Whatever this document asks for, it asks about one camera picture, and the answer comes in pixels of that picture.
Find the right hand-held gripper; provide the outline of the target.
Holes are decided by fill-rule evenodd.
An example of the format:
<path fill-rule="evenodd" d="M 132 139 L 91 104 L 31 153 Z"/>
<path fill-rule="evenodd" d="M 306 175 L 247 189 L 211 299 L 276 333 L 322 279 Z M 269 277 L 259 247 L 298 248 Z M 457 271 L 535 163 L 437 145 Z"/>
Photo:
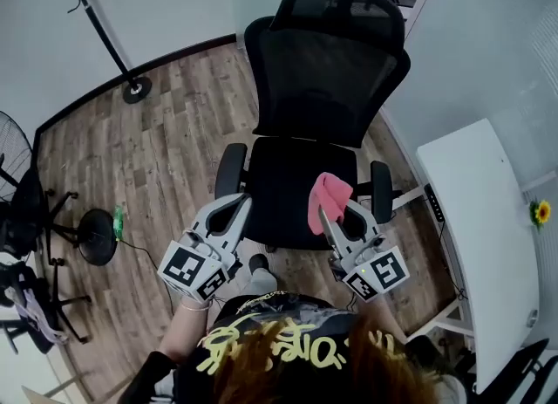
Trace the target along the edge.
<path fill-rule="evenodd" d="M 401 285 L 409 271 L 398 246 L 382 250 L 384 235 L 373 214 L 358 202 L 349 201 L 344 211 L 344 231 L 318 207 L 320 223 L 332 253 L 330 269 L 364 302 Z"/>

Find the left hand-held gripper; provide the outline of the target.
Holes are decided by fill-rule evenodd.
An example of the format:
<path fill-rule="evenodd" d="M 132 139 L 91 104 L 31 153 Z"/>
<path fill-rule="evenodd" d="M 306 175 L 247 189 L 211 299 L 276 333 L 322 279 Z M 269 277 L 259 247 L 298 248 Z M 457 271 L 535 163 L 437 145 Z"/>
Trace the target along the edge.
<path fill-rule="evenodd" d="M 242 267 L 236 247 L 251 209 L 250 195 L 224 195 L 203 206 L 192 225 L 197 233 L 187 230 L 168 245 L 159 277 L 182 296 L 207 302 Z"/>

